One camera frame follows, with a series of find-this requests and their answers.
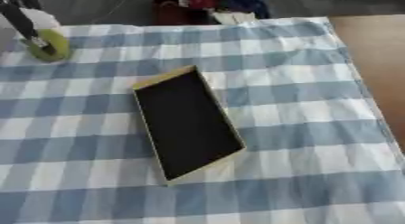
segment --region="dark fabric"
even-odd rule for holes
[[[168,180],[242,148],[197,71],[136,94]]]
[[[258,19],[270,17],[268,7],[261,0],[221,0],[219,9],[244,13],[253,12]]]

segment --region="wooden table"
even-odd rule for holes
[[[331,22],[405,153],[405,15]]]

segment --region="floor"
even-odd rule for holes
[[[153,0],[41,0],[62,24],[153,23]],[[266,0],[272,17],[405,14],[405,0]]]

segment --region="tablecloth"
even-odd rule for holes
[[[326,18],[61,32],[67,61],[0,60],[1,223],[405,223],[404,158]],[[130,88],[190,64],[247,149],[164,186]]]

